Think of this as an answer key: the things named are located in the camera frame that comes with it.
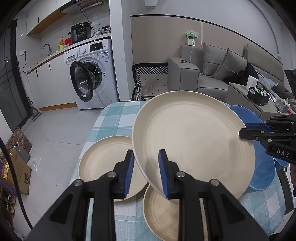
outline faucet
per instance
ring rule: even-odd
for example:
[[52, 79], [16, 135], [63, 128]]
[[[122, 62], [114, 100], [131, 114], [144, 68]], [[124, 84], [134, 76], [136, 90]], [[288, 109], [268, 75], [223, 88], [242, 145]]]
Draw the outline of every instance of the faucet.
[[45, 44], [45, 45], [48, 45], [48, 47], [49, 47], [49, 53], [51, 55], [52, 54], [52, 49], [51, 49], [50, 45], [49, 44]]

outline range hood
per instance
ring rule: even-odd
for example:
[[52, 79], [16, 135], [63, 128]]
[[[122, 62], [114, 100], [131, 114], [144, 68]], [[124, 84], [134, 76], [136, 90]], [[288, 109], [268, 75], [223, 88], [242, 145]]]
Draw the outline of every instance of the range hood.
[[109, 0], [72, 0], [61, 6], [60, 11], [68, 14], [76, 14], [79, 12], [77, 8], [85, 11], [105, 2], [109, 2]]

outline gray tile floor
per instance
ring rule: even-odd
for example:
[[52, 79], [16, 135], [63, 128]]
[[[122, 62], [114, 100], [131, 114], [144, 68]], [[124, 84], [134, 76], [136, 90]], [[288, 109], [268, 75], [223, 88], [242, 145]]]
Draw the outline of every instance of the gray tile floor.
[[[68, 187], [79, 154], [101, 109], [69, 108], [45, 111], [23, 130], [33, 147], [29, 195], [22, 195], [26, 213], [34, 226]], [[19, 204], [14, 216], [16, 232], [30, 231]]]

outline table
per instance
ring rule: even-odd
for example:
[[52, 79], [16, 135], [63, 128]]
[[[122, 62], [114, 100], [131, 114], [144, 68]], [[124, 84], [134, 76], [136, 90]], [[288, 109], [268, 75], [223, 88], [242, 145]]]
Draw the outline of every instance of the table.
[[272, 100], [269, 100], [267, 105], [258, 106], [247, 98], [247, 94], [248, 91], [246, 90], [246, 86], [229, 83], [225, 102], [230, 105], [240, 105], [246, 107], [258, 115], [263, 121], [270, 120], [271, 116], [280, 115], [277, 112], [275, 104]]
[[[82, 149], [70, 183], [78, 179], [78, 166], [81, 157], [93, 143], [108, 136], [125, 135], [131, 137], [136, 114], [145, 103], [146, 101], [119, 102], [102, 110]], [[117, 240], [160, 240], [145, 223], [142, 211], [144, 193], [145, 189], [126, 201], [114, 204]], [[278, 175], [275, 175], [272, 185], [267, 190], [256, 192], [247, 190], [239, 198], [239, 202], [263, 227], [265, 232], [271, 235], [281, 224], [285, 213], [284, 194]], [[91, 200], [89, 207], [86, 240], [90, 240], [92, 207], [93, 200]]]

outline washing machine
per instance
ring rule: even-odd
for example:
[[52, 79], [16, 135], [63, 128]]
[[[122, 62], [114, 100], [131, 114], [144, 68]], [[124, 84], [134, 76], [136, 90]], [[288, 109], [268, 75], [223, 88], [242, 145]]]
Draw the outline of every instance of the washing machine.
[[111, 39], [73, 48], [64, 53], [64, 59], [70, 66], [78, 109], [104, 108], [119, 101]]

